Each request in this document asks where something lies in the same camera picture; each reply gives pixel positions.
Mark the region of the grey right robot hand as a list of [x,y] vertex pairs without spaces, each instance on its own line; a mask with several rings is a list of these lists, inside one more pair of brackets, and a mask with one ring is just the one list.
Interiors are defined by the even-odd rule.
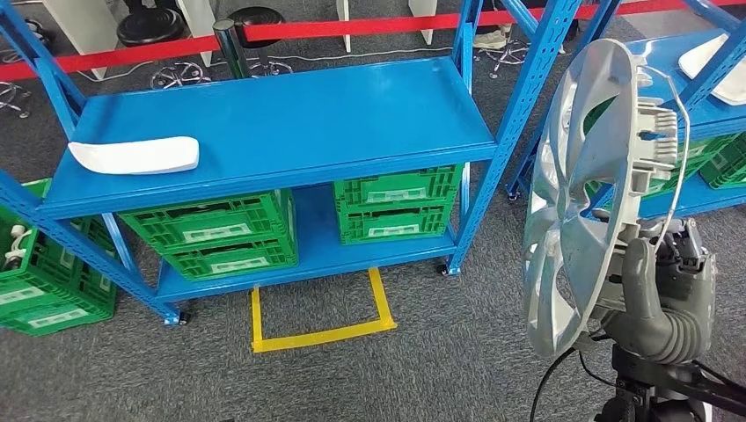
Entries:
[[603,318],[625,351],[662,364],[695,360],[712,341],[716,257],[693,218],[646,222],[630,243],[621,270],[624,311]]

